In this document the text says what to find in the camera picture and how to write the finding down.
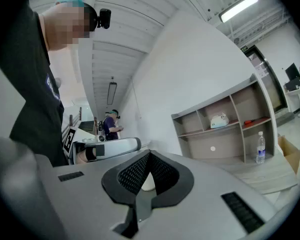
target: door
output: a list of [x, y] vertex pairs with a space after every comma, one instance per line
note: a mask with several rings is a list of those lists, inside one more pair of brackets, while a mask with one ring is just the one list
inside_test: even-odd
[[284, 93], [282, 91], [280, 83], [272, 68], [262, 56], [261, 52], [255, 46], [253, 46], [249, 48], [244, 54], [251, 61], [256, 72], [261, 77], [269, 94], [274, 112], [277, 112], [283, 108], [287, 108], [286, 99], [284, 97]]

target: black t-shirt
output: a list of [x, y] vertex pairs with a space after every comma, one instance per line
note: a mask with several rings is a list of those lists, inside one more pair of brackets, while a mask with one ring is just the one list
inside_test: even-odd
[[116, 127], [115, 120], [112, 117], [107, 116], [103, 121], [104, 134], [109, 140], [117, 140], [118, 134], [116, 132], [109, 131], [109, 128], [112, 127]]
[[64, 107], [49, 66], [39, 16], [25, 3], [0, 45], [0, 68], [25, 99], [10, 138], [55, 167], [68, 163], [62, 149]]

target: cardboard box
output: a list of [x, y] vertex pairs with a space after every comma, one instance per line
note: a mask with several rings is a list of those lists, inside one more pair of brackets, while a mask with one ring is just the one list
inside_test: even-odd
[[291, 165], [295, 174], [298, 172], [300, 162], [300, 149], [297, 149], [285, 136], [278, 137], [278, 144], [283, 151], [283, 155]]

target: water bottle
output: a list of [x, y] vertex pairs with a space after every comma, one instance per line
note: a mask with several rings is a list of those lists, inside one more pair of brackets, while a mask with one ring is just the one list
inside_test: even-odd
[[256, 149], [256, 163], [262, 164], [265, 161], [266, 156], [266, 140], [262, 131], [259, 131], [259, 139]]

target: ceiling light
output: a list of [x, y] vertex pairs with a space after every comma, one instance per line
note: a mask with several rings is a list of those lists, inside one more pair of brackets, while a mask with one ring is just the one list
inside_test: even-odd
[[106, 101], [107, 105], [112, 105], [112, 103], [114, 103], [116, 89], [117, 89], [117, 83], [116, 82], [109, 83], [108, 99]]
[[241, 1], [237, 2], [235, 5], [233, 5], [232, 7], [221, 12], [219, 14], [219, 17], [220, 17], [221, 21], [224, 23], [224, 22], [230, 20], [233, 16], [242, 12], [244, 9], [255, 4], [256, 2], [258, 2], [258, 0], [241, 0]]

